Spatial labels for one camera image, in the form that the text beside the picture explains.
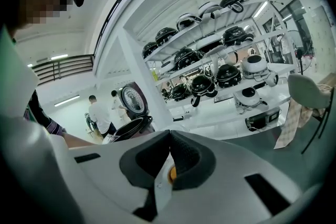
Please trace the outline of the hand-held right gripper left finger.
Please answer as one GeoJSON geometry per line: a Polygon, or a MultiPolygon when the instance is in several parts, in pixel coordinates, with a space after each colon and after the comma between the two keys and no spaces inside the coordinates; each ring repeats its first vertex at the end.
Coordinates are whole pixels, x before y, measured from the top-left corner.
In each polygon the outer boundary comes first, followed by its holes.
{"type": "Polygon", "coordinates": [[[25,223],[170,223],[155,181],[130,184],[125,151],[149,140],[69,149],[38,124],[4,119],[4,175],[25,223]]]}

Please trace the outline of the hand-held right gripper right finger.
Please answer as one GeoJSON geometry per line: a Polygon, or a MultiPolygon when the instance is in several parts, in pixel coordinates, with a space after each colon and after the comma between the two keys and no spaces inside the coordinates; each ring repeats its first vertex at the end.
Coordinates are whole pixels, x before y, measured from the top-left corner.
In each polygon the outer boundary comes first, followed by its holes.
{"type": "Polygon", "coordinates": [[[294,223],[317,194],[316,186],[302,191],[282,171],[241,146],[192,133],[181,135],[208,147],[216,167],[201,186],[173,191],[157,216],[158,223],[294,223]],[[289,206],[273,215],[245,179],[257,174],[289,206]]]}

